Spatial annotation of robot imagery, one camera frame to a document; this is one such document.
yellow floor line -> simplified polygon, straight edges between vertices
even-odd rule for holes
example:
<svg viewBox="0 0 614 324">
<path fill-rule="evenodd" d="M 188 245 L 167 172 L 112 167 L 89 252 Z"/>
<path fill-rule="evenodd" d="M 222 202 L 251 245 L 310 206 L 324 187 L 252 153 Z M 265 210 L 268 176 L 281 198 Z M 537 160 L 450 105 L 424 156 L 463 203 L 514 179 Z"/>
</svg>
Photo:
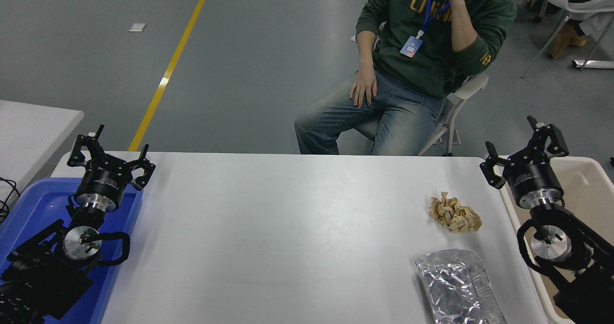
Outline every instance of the yellow floor line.
<svg viewBox="0 0 614 324">
<path fill-rule="evenodd" d="M 183 36 L 181 36 L 181 40 L 179 41 L 179 44 L 177 45 L 177 49 L 175 49 L 175 53 L 173 54 L 173 57 L 171 58 L 171 62 L 168 64 L 168 67 L 166 68 L 166 72 L 164 72 L 164 77 L 162 77 L 162 80 L 160 81 L 160 85 L 158 85 L 158 88 L 155 91 L 155 95 L 153 96 L 154 98 L 152 98 L 151 103 L 149 103 L 149 107 L 147 108 L 147 111 L 145 112 L 145 116 L 141 120 L 141 124 L 139 125 L 138 130 L 136 130 L 136 134 L 134 135 L 134 138 L 132 139 L 132 143 L 130 143 L 130 147 L 128 148 L 128 151 L 138 150 L 138 147 L 143 140 L 143 136 L 145 135 L 145 132 L 147 131 L 147 127 L 149 127 L 149 123 L 151 122 L 154 116 L 155 110 L 156 108 L 158 108 L 158 103 L 160 103 L 160 99 L 162 99 L 164 90 L 166 90 L 166 84 L 168 84 L 168 81 L 171 79 L 171 76 L 173 75 L 173 71 L 175 70 L 175 66 L 177 65 L 177 61 L 179 60 L 179 57 L 181 56 L 182 51 L 184 51 L 184 47 L 186 46 L 186 42 L 188 38 L 190 37 L 190 33 L 194 27 L 194 24 L 196 23 L 196 20 L 198 19 L 198 15 L 200 14 L 200 10 L 202 8 L 202 5 L 204 4 L 204 1 L 205 0 L 198 0 L 198 4 L 194 8 L 194 12 L 192 12 L 190 22 L 188 22 L 188 26 L 186 26 L 186 30 L 184 31 Z"/>
</svg>

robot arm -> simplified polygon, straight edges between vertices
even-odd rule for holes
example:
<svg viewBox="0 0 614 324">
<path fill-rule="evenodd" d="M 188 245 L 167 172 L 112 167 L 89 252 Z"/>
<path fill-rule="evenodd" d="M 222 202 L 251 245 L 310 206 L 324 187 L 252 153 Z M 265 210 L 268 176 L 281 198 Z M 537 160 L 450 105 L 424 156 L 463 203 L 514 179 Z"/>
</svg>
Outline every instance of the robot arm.
<svg viewBox="0 0 614 324">
<path fill-rule="evenodd" d="M 143 189 L 155 165 L 145 157 L 148 145 L 131 162 L 106 154 L 98 143 L 103 127 L 94 136 L 77 136 L 72 149 L 68 165 L 85 167 L 85 175 L 68 197 L 68 227 L 58 219 L 7 256 L 11 265 L 0 276 L 4 281 L 0 285 L 0 323 L 42 324 L 47 315 L 62 318 L 93 284 L 87 277 L 91 270 L 119 265 L 128 258 L 128 234 L 99 230 L 106 213 L 119 208 L 126 186 Z M 90 152 L 88 161 L 83 147 Z M 132 172 L 139 168 L 143 175 L 132 179 Z M 108 240 L 121 241 L 119 258 L 102 260 L 99 250 Z"/>
<path fill-rule="evenodd" d="M 561 131 L 528 119 L 533 127 L 528 145 L 503 159 L 486 142 L 488 156 L 480 168 L 491 186 L 500 189 L 507 182 L 516 204 L 530 210 L 531 219 L 518 229 L 518 247 L 528 267 L 557 287 L 555 304 L 578 324 L 608 322 L 614 306 L 614 247 L 564 207 L 563 189 L 550 166 L 551 158 L 568 155 Z M 504 167 L 503 177 L 494 173 L 495 165 Z M 532 229 L 535 262 L 525 243 Z M 568 281 L 558 269 L 574 271 L 575 279 Z"/>
</svg>

brown boot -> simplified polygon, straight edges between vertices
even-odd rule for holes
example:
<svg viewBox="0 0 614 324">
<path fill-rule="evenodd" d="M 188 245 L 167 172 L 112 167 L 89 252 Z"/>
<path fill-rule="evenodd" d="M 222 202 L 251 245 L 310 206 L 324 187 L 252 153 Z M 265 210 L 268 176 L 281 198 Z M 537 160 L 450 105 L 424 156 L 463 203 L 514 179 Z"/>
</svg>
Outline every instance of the brown boot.
<svg viewBox="0 0 614 324">
<path fill-rule="evenodd" d="M 557 59 L 563 49 L 569 46 L 582 47 L 586 44 L 586 39 L 582 36 L 578 36 L 575 32 L 575 28 L 571 24 L 565 24 L 559 34 L 556 35 L 549 47 L 550 55 L 552 59 Z"/>
</svg>

id badge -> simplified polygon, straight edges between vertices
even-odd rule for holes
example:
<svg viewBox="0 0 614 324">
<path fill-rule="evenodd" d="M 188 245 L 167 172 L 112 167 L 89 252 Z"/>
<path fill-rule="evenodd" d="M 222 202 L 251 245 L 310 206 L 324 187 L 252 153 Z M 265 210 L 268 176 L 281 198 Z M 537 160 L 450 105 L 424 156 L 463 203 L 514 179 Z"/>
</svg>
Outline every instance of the id badge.
<svg viewBox="0 0 614 324">
<path fill-rule="evenodd" d="M 401 48 L 401 54 L 412 58 L 414 55 L 416 55 L 416 52 L 420 48 L 421 44 L 422 40 L 416 39 L 416 37 L 412 36 L 407 40 L 407 42 L 405 42 L 405 46 Z"/>
</svg>

knee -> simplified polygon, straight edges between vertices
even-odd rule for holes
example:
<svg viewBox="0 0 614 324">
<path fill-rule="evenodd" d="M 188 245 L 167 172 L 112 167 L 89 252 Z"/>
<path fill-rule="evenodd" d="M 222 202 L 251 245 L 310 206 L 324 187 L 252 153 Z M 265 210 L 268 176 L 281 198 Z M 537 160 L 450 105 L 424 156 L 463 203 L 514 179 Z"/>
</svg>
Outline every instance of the knee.
<svg viewBox="0 0 614 324">
<path fill-rule="evenodd" d="M 294 120 L 294 131 L 296 131 L 296 134 L 305 134 L 309 131 L 313 131 L 316 128 L 318 120 L 315 114 L 303 112 Z"/>
</svg>

